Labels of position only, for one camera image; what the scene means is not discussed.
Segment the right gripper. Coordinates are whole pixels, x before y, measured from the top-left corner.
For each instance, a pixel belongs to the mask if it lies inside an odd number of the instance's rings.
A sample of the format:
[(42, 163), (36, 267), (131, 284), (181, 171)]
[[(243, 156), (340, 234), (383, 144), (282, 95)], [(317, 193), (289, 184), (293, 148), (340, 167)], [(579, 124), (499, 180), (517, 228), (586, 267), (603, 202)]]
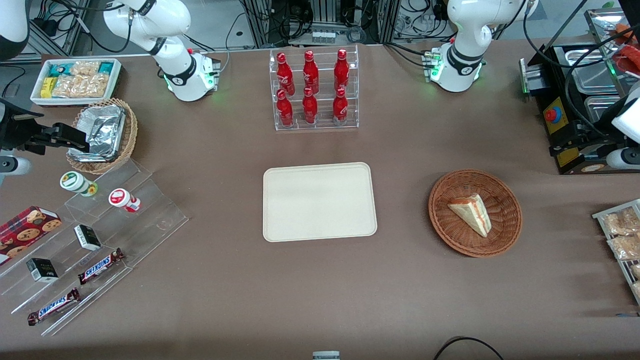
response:
[(23, 109), (4, 99), (1, 102), (0, 144), (2, 150), (18, 150), (44, 156), (48, 146), (68, 148), (83, 153), (90, 152), (87, 134), (73, 126), (54, 124), (46, 130), (49, 141), (32, 139), (40, 135), (42, 125), (35, 119), (43, 117), (41, 112)]

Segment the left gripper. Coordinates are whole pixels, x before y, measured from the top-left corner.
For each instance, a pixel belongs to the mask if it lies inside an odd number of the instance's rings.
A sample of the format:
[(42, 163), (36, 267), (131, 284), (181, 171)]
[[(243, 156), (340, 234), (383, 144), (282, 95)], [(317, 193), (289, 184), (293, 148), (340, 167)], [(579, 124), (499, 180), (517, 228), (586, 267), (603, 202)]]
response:
[(595, 123), (583, 121), (585, 132), (554, 132), (550, 134), (550, 155), (557, 157), (566, 150), (581, 146), (590, 151), (591, 158), (606, 158), (608, 154), (624, 145), (624, 134), (613, 125), (613, 119), (599, 119)]

